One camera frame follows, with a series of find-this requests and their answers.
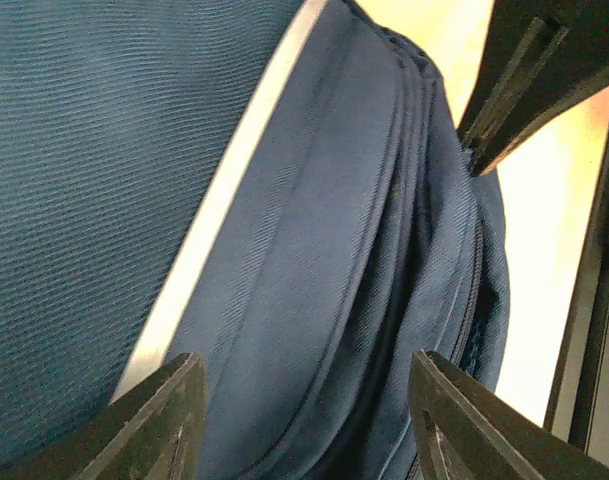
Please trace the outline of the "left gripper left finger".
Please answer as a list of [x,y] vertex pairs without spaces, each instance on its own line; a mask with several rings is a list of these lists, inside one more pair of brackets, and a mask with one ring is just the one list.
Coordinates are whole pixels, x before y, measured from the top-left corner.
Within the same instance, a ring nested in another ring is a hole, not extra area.
[[181,354],[0,479],[194,479],[206,402],[203,360]]

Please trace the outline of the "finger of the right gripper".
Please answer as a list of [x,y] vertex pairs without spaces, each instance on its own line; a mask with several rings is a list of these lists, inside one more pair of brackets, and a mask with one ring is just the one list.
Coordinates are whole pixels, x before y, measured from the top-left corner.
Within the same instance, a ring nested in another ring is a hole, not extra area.
[[458,134],[484,175],[547,122],[609,86],[609,0],[497,1]]

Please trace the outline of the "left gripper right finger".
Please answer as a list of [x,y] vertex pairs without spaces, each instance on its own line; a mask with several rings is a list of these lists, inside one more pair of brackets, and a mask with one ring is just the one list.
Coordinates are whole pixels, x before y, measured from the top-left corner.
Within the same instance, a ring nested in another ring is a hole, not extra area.
[[609,479],[436,352],[413,354],[409,406],[425,479]]

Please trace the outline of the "navy blue backpack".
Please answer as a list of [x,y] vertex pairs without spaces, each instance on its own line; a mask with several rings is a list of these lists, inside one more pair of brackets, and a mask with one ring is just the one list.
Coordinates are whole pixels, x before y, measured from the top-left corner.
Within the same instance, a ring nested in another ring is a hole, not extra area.
[[[0,475],[117,389],[295,1],[0,1]],[[205,362],[200,479],[407,479],[409,370],[488,389],[498,178],[430,57],[320,1],[171,341]]]

